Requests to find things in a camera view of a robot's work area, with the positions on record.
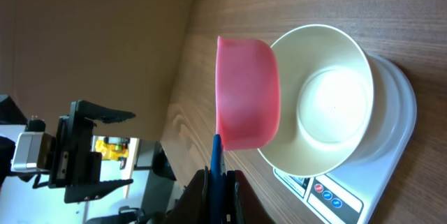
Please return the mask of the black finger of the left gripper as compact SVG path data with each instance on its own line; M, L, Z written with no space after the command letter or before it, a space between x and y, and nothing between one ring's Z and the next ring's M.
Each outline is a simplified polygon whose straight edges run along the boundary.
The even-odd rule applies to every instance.
M75 113L84 118L101 121L104 124L121 123L136 117L132 112L113 110L86 100L76 102Z
M69 204L100 200L114 190L132 183L132 179L119 179L112 181L100 181L97 184L69 186L65 190L64 202Z

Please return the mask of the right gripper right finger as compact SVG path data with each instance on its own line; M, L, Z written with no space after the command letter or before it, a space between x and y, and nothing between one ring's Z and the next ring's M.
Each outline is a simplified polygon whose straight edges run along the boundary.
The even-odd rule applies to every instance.
M241 170L226 173L226 218L230 224L275 224Z

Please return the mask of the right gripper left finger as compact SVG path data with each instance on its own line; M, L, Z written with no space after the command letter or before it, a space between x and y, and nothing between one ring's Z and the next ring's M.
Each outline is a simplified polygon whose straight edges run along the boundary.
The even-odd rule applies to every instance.
M166 216L166 224L202 224L207 222L209 170L198 170L175 207Z

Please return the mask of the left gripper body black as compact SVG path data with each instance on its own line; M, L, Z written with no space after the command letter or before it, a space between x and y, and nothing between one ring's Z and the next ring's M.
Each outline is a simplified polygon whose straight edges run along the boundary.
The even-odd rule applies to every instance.
M63 188L98 184L101 162L91 150L94 123L101 106L86 100L71 103L67 115L59 117L48 186Z

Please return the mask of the pink scoop blue handle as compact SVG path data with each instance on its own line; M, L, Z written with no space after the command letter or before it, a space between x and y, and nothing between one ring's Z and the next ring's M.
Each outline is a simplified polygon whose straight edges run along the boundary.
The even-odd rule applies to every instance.
M271 142L281 112L277 60L257 39L217 39L216 131L207 189L207 223L227 223L227 151L258 149Z

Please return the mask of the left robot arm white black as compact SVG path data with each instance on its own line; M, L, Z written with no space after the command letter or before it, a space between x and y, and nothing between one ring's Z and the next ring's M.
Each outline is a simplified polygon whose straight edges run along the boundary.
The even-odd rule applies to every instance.
M135 114L86 100L71 103L56 135L46 133L42 119L28 119L8 95L1 96L1 179L32 180L34 188L63 188L64 202L99 200L132 179L102 181L99 152L91 142L96 122L121 123Z

